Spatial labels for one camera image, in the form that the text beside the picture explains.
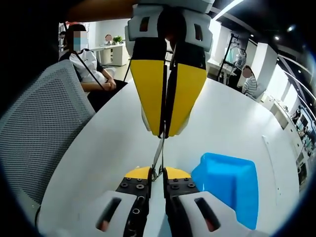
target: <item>white table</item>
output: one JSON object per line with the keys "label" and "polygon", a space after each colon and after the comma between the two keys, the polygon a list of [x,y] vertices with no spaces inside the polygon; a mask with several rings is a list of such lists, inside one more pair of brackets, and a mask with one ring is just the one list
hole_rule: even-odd
{"label": "white table", "polygon": [[[270,143],[270,154],[263,135]],[[40,231],[69,228],[87,203],[106,190],[115,190],[125,173],[151,165],[158,143],[142,122],[140,101],[131,82],[92,118],[64,154],[42,201]],[[166,140],[165,165],[191,172],[206,152],[255,162],[258,230],[272,233],[297,204],[299,182],[287,134],[263,106],[210,79],[187,127]],[[148,216],[148,225],[156,230],[164,218],[162,193],[158,180],[153,183]]]}
{"label": "white table", "polygon": [[[111,58],[111,49],[113,50],[113,58]],[[103,45],[91,48],[101,64],[112,66],[123,66],[128,63],[128,52],[125,43]]]}

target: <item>blue plastic container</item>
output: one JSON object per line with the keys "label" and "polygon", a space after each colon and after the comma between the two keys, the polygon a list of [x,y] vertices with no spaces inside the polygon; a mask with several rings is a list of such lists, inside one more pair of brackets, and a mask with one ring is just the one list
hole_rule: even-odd
{"label": "blue plastic container", "polygon": [[256,229],[259,193],[254,162],[205,153],[192,171],[192,179],[200,191],[209,191],[235,210],[240,223]]}

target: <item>dark sleeve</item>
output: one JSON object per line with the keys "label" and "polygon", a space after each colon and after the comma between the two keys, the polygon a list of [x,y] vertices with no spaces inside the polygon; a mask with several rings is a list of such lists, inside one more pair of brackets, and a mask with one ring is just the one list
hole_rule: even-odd
{"label": "dark sleeve", "polygon": [[101,63],[99,62],[99,60],[97,59],[97,71],[98,72],[102,72],[103,71],[103,66],[101,65]]}

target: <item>potted plant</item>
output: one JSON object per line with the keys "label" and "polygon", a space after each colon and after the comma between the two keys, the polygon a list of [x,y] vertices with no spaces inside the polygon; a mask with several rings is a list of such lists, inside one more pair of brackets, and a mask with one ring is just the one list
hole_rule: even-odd
{"label": "potted plant", "polygon": [[118,44],[118,43],[120,43],[122,41],[123,41],[122,36],[116,36],[116,37],[113,38],[113,43],[114,44]]}

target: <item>chair backrest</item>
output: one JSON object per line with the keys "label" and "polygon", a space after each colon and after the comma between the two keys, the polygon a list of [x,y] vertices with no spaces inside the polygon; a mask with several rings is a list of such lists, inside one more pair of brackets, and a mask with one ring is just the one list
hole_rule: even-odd
{"label": "chair backrest", "polygon": [[41,204],[60,159],[94,114],[69,60],[48,67],[16,100],[0,119],[0,160],[18,200],[22,194]]}

